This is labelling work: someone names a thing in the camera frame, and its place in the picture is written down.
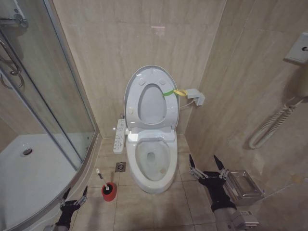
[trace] toilet brush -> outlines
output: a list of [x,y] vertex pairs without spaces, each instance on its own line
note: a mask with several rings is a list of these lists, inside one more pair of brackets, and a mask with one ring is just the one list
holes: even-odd
[[102,195],[105,201],[112,201],[116,196],[116,184],[112,182],[105,182],[101,171],[97,168],[96,169],[97,175],[103,180],[103,187],[102,187]]

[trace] soap dish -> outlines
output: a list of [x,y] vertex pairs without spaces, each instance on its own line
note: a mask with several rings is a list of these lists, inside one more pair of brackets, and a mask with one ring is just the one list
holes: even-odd
[[264,198],[246,170],[230,170],[225,188],[237,206],[248,206]]

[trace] electrical cord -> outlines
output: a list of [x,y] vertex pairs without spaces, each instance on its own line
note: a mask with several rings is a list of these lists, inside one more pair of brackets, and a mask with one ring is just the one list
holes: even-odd
[[183,109],[184,107],[187,107],[188,105],[192,104],[194,102],[194,99],[192,101],[190,101],[188,104],[185,104],[183,106],[180,107],[180,110]]
[[287,118],[294,112],[297,106],[303,101],[300,100],[294,105],[287,106],[286,104],[281,107],[271,118],[269,118],[260,129],[250,138],[248,145],[251,149],[261,147],[275,131],[287,120]]

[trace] floor drain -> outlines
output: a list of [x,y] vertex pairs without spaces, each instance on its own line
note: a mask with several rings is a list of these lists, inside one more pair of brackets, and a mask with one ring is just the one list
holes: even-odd
[[28,149],[23,151],[23,155],[29,155],[31,153],[32,153],[32,148],[28,148]]
[[126,162],[117,162],[115,172],[125,172]]

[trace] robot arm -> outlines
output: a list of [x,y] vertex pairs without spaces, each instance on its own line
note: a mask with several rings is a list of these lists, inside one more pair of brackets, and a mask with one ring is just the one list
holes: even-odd
[[226,194],[223,185],[229,173],[216,157],[215,162],[220,172],[200,171],[196,168],[191,154],[189,155],[189,172],[206,186],[212,201],[211,209],[215,215],[218,231],[244,231],[256,227],[258,221],[250,211],[238,211],[235,204]]
[[68,231],[71,226],[71,219],[73,213],[78,210],[88,199],[88,187],[83,191],[82,197],[79,200],[65,201],[69,194],[70,189],[63,195],[61,200],[60,209],[62,214],[55,225],[45,227],[44,231]]

